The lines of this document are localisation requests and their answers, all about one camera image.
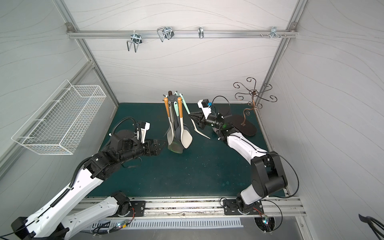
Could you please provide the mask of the cream spatula wooden handle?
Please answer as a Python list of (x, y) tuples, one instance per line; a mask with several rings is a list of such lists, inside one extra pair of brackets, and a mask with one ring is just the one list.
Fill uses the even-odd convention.
[(183, 103), (182, 103), (181, 97), (178, 97), (178, 107), (179, 107), (179, 117), (180, 117), (180, 123), (181, 123), (181, 142), (182, 142), (184, 148), (187, 149), (191, 145), (193, 137), (184, 128)]

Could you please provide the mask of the grey turner mint handle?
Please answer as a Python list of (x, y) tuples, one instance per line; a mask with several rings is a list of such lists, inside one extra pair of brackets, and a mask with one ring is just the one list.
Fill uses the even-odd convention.
[(167, 132), (167, 140), (169, 144), (168, 149), (174, 153), (182, 154), (184, 147), (182, 146), (181, 142), (176, 138), (172, 102), (169, 102), (169, 112), (170, 129)]

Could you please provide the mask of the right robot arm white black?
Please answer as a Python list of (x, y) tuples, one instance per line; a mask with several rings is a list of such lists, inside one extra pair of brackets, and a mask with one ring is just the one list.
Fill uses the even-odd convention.
[(242, 190), (236, 204), (241, 214), (248, 214), (253, 205), (288, 186), (282, 159), (275, 151), (268, 152), (249, 141), (234, 123), (231, 113), (212, 111), (208, 99), (198, 101), (200, 112), (190, 113), (193, 123), (201, 130), (211, 126), (218, 140), (238, 152), (251, 166), (251, 184)]

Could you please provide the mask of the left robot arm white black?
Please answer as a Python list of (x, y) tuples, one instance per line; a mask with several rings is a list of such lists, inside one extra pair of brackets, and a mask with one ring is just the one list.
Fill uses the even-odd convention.
[(70, 182), (47, 204), (28, 217), (17, 218), (11, 224), (11, 234), (20, 240), (69, 240), (95, 221), (131, 213), (130, 199), (121, 191), (76, 214), (70, 212), (126, 162), (162, 152), (167, 141), (146, 139), (149, 128), (148, 122), (123, 118), (102, 150), (82, 160)]

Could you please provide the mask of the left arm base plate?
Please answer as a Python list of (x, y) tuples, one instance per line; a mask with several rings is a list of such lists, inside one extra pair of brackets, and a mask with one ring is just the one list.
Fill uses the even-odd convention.
[(143, 217), (145, 214), (146, 201), (131, 201), (123, 203), (119, 206), (113, 217), (128, 218), (128, 217)]

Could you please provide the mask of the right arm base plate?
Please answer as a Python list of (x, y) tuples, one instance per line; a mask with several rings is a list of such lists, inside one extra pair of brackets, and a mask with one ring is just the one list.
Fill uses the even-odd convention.
[(220, 205), (224, 209), (226, 216), (248, 216), (248, 215), (264, 215), (264, 209), (261, 202), (254, 202), (246, 205), (241, 199), (220, 199)]

